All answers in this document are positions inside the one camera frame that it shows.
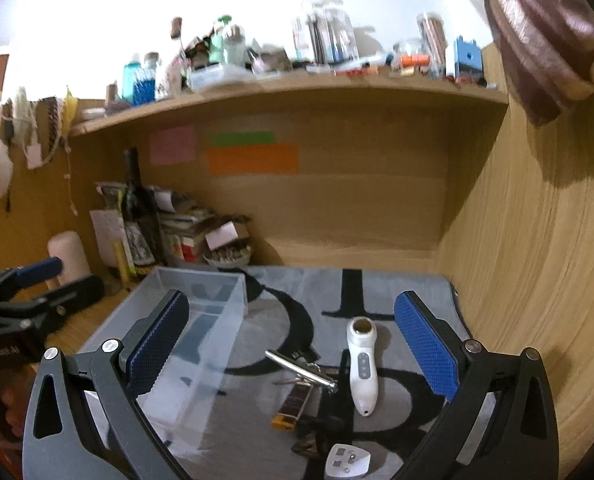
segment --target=gray button panel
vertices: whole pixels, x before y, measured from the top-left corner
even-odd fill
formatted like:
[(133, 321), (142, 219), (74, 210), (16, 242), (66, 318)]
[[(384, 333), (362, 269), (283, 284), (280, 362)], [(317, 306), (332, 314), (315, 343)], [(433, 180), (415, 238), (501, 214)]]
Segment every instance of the gray button panel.
[(371, 376), (371, 359), (366, 352), (361, 352), (357, 356), (357, 368), (360, 379), (368, 379)]

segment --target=wooden shelf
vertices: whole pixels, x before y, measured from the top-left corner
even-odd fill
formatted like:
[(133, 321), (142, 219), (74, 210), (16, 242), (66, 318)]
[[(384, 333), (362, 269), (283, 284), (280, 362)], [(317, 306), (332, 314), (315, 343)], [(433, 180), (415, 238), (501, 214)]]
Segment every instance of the wooden shelf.
[(77, 124), (71, 137), (109, 128), (166, 127), (213, 114), (275, 112), (290, 108), (416, 107), (450, 109), (503, 106), (498, 90), (423, 76), (334, 76), (295, 73), (256, 82), (226, 84), (164, 100), (107, 118)]

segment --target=white wall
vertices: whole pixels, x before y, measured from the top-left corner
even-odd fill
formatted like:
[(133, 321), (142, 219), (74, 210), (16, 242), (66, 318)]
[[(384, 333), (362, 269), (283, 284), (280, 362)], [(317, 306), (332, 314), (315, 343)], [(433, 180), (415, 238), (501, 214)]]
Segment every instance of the white wall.
[[(30, 98), (62, 95), (66, 84), (79, 97), (103, 97), (132, 52), (177, 51), (170, 19), (184, 18), (183, 38), (205, 34), (214, 19), (231, 14), (247, 38), (294, 53), (291, 20), (302, 0), (0, 0), (0, 44), (10, 44), (5, 94), (25, 85)], [(343, 0), (358, 36), (360, 54), (392, 48), (418, 36), (424, 10), (439, 12), (446, 36), (462, 34), (490, 43), (488, 25), (468, 0)]]

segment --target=clear plastic bin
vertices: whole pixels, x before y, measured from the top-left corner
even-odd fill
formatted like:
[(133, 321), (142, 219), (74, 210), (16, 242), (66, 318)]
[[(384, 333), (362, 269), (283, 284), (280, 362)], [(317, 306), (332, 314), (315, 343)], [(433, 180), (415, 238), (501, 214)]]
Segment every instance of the clear plastic bin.
[(243, 67), (230, 64), (212, 65), (189, 73), (189, 85), (192, 91), (200, 91), (209, 86), (255, 81), (255, 75)]
[[(122, 338), (133, 323), (148, 316), (170, 290), (186, 294), (190, 316), (151, 391), (137, 402), (162, 440), (174, 440), (171, 452), (192, 458), (219, 391), (237, 332), (247, 310), (242, 274), (157, 268), (115, 309), (84, 343), (80, 352), (96, 350), (106, 339)], [(108, 422), (94, 392), (88, 405), (103, 442)]]

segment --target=metallic tube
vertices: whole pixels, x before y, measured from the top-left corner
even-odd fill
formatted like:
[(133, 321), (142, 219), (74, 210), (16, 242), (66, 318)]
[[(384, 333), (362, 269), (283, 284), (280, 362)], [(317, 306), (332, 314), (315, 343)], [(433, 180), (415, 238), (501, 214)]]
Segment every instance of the metallic tube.
[(307, 381), (311, 383), (319, 384), (320, 386), (324, 386), (331, 393), (335, 393), (337, 390), (337, 381), (335, 381), (332, 377), (327, 376), (326, 374), (315, 370), (313, 368), (307, 368), (296, 361), (281, 355), (279, 352), (275, 350), (266, 350), (266, 357), (275, 361), (277, 364), (281, 365), (282, 367), (295, 372), (299, 377), (303, 377)]

